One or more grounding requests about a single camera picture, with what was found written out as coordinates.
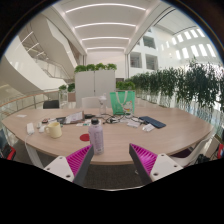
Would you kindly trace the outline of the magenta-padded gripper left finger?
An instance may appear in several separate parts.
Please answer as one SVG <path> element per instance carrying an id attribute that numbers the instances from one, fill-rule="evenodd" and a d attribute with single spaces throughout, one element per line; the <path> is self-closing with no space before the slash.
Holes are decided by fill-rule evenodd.
<path id="1" fill-rule="evenodd" d="M 93 155 L 93 146 L 88 145 L 67 157 L 58 156 L 44 170 L 82 186 Z"/>

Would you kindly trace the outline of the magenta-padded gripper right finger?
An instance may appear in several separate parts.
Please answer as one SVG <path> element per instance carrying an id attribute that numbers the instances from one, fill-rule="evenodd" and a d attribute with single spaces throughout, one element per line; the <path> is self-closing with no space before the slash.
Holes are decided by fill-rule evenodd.
<path id="1" fill-rule="evenodd" d="M 129 144 L 129 154 L 144 185 L 182 169 L 166 154 L 155 154 L 132 143 Z"/>

